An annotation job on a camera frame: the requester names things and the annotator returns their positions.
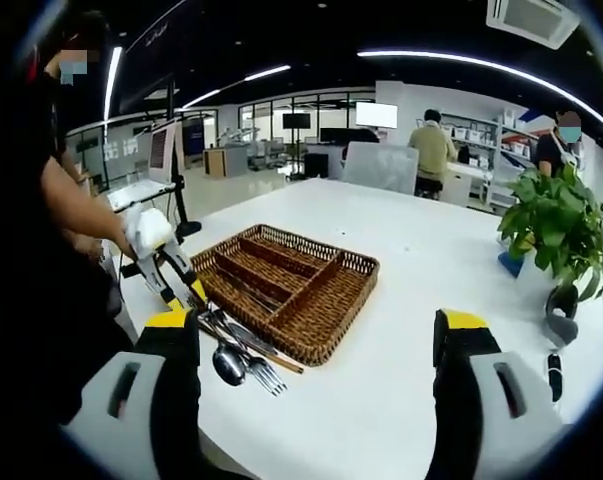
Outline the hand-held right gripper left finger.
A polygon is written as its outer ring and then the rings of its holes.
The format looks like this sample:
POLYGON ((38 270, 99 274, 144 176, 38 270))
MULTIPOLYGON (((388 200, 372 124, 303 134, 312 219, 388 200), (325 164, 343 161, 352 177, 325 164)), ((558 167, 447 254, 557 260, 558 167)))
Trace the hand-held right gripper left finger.
POLYGON ((132 352, 119 352, 84 386, 64 433, 112 479, 194 479, 200 468, 197 318, 162 312, 132 352))

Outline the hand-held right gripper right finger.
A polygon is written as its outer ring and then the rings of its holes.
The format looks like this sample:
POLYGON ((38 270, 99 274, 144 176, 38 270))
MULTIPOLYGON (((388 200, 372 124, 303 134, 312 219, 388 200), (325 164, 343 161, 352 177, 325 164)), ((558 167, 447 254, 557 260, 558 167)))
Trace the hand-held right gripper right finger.
POLYGON ((480 317, 439 309, 433 325, 435 479, 523 479, 561 436, 560 358, 541 377, 480 317))

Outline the person's left hand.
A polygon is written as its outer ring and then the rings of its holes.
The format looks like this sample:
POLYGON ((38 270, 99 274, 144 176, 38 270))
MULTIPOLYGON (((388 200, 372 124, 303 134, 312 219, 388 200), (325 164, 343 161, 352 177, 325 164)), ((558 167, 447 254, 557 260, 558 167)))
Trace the person's left hand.
POLYGON ((127 238, 134 237, 139 231, 139 223, 143 211, 141 203, 134 203, 122 212, 123 231, 127 238))

